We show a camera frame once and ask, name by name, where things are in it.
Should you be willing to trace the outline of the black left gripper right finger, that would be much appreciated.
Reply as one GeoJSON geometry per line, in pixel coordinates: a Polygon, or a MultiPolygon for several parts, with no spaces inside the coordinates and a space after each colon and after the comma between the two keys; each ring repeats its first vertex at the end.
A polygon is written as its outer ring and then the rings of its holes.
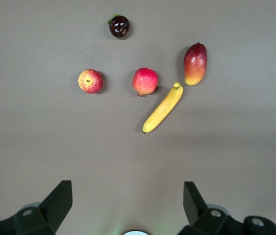
{"type": "Polygon", "coordinates": [[[276,224],[265,217],[247,216],[241,223],[209,208],[194,182],[184,182],[183,206],[189,222],[183,235],[276,235],[276,224]]]}

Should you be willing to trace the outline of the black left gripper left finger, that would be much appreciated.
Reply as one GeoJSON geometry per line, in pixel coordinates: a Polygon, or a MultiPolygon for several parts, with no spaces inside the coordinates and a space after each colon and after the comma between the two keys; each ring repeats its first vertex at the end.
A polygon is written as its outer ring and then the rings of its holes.
{"type": "Polygon", "coordinates": [[[26,207],[0,221],[0,235],[56,235],[72,207],[72,183],[61,181],[37,207],[26,207]]]}

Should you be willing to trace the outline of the yellow banana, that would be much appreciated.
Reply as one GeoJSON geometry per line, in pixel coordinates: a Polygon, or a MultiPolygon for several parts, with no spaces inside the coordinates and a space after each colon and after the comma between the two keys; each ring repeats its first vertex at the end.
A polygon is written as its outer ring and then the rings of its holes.
{"type": "Polygon", "coordinates": [[[144,134],[152,132],[158,125],[167,117],[167,115],[177,105],[183,95],[184,89],[179,82],[175,82],[173,87],[168,92],[166,97],[152,112],[149,118],[145,121],[142,132],[144,134]]]}

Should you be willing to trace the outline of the red yellow striped apple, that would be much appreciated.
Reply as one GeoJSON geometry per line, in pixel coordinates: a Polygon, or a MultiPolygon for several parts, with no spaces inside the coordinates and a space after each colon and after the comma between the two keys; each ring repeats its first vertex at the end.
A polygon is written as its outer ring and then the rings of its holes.
{"type": "Polygon", "coordinates": [[[103,76],[96,70],[87,69],[79,75],[78,85],[86,93],[97,93],[103,88],[103,76]]]}

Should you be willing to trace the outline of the red round apple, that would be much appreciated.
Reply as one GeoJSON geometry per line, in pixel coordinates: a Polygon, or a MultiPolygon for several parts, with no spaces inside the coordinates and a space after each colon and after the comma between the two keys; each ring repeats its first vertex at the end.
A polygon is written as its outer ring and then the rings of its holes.
{"type": "Polygon", "coordinates": [[[158,85],[158,75],[150,68],[138,69],[132,79],[132,87],[137,92],[137,96],[144,96],[155,91],[158,85]]]}

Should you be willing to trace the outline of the red yellow mango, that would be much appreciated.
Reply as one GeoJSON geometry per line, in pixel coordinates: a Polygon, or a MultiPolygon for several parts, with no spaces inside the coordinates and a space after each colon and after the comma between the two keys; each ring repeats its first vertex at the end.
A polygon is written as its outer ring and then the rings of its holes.
{"type": "Polygon", "coordinates": [[[193,44],[184,55],[184,81],[189,86],[199,84],[206,74],[207,49],[201,43],[193,44]]]}

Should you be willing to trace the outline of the dark purple mangosteen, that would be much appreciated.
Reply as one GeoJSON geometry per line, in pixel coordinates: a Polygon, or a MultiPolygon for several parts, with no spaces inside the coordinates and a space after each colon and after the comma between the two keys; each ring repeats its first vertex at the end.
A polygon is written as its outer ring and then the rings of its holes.
{"type": "Polygon", "coordinates": [[[130,22],[127,17],[115,14],[112,18],[108,20],[108,26],[110,33],[118,38],[125,38],[130,32],[130,22]]]}

